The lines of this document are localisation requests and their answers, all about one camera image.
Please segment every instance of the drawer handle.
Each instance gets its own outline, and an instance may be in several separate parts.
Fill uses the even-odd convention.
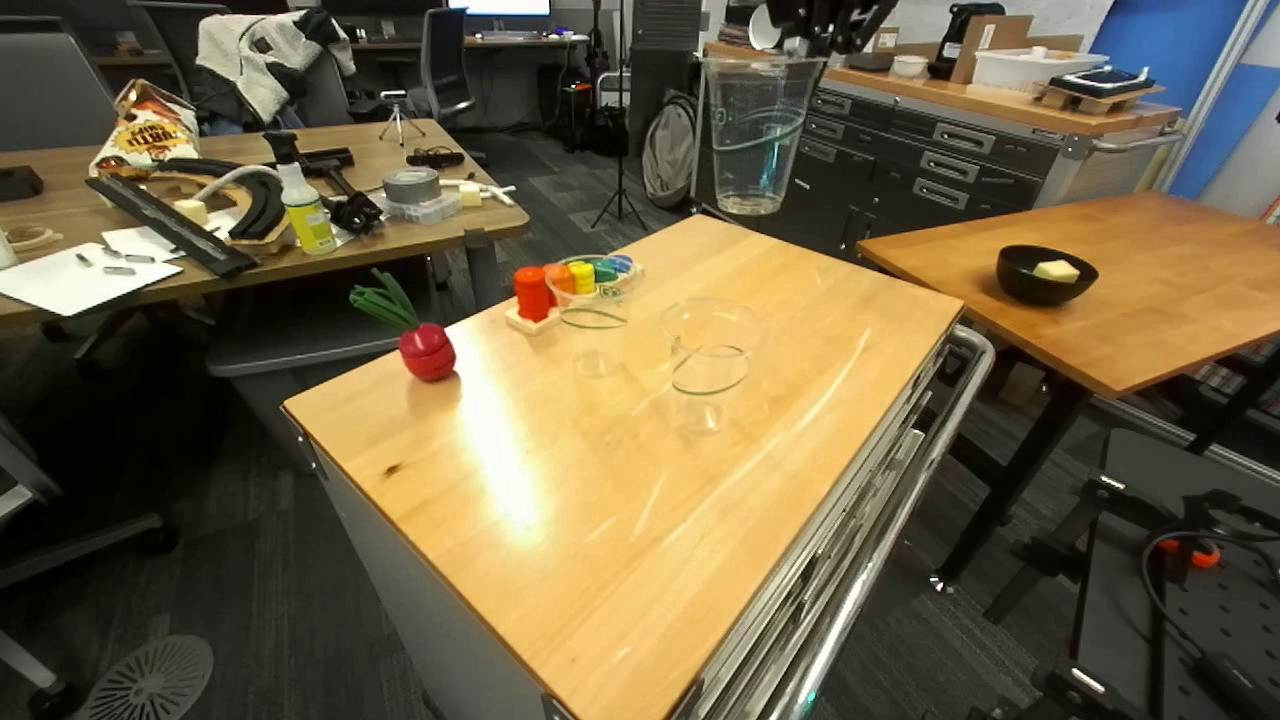
[[[936,157],[936,151],[922,151],[921,157],[921,167],[936,173],[936,177],[949,177],[949,180],[958,180],[958,185],[972,185],[978,163],[965,163],[957,157]]]
[[[821,160],[821,163],[835,163],[835,148],[831,143],[800,143],[800,151]]]
[[[978,151],[978,157],[988,157],[997,148],[990,130],[958,129],[958,124],[936,124],[931,138],[965,148],[965,151]]]
[[[828,124],[828,118],[816,118],[816,116],[807,118],[807,130],[825,134],[825,138],[842,138],[842,124]]]
[[[931,180],[922,180],[922,177],[915,177],[910,190],[922,197],[922,201],[931,201],[931,204],[944,204],[944,209],[952,209],[952,212],[965,212],[965,209],[968,209],[968,190],[931,185]]]
[[[842,98],[842,97],[816,97],[813,107],[816,107],[816,111],[847,116],[853,98]]]

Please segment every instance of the table leg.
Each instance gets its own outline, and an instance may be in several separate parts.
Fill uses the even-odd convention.
[[[997,476],[982,476],[990,484],[982,502],[965,525],[965,531],[958,531],[957,547],[949,553],[949,559],[941,565],[941,573],[927,577],[927,582],[936,592],[952,592],[957,588],[957,580],[968,567],[968,559],[990,538],[990,531],[1005,525],[1005,515],[1016,502],[1016,496],[1032,484],[1039,465],[1053,457],[1053,448],[1076,422],[1088,390],[1081,383],[1073,383],[1073,381],[1060,381],[1060,374],[1047,374],[1043,383],[1047,383],[1047,405],[1039,408],[1035,422],[1016,445],[1011,461]]]
[[[1237,422],[1272,383],[1280,381],[1280,346],[1272,346],[1269,364],[1253,366],[1244,388],[1195,426],[1188,450],[1209,450],[1209,445]]]

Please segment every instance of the floor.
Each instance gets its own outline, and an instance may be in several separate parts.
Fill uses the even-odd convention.
[[[609,157],[563,151],[524,130],[489,130],[485,148],[512,160],[492,177],[514,185],[530,232],[494,251],[480,286],[455,270],[431,303],[438,321],[505,297],[505,275],[518,258],[643,234],[632,217],[605,217],[594,228],[616,197]],[[638,212],[654,228],[677,219],[643,204]],[[43,342],[36,330],[5,330],[0,342],[0,408],[68,487],[68,502],[5,528],[5,554],[145,508],[165,508],[181,528],[181,542],[165,554],[106,553],[5,592],[5,631],[75,688],[93,688],[154,637],[202,637],[214,672],[190,720],[428,714],[323,492],[292,469],[262,422],[280,390],[335,366],[236,390],[202,372],[200,339],[165,323],[128,323],[93,374],[75,372],[68,342]],[[1016,372],[972,412],[968,431],[1005,450],[1035,399],[1035,374]],[[922,577],[978,499],[978,481],[944,465],[841,653],[825,714],[944,720],[997,700],[1025,703],[1032,672],[1065,656],[1073,588],[1039,582],[1005,624],[978,619],[978,607],[1011,567],[1007,538],[1073,499],[1073,484],[1097,469],[1100,441],[1097,420],[1076,422],[957,594],[927,592]],[[24,696],[28,683],[0,672],[0,714],[19,714]]]

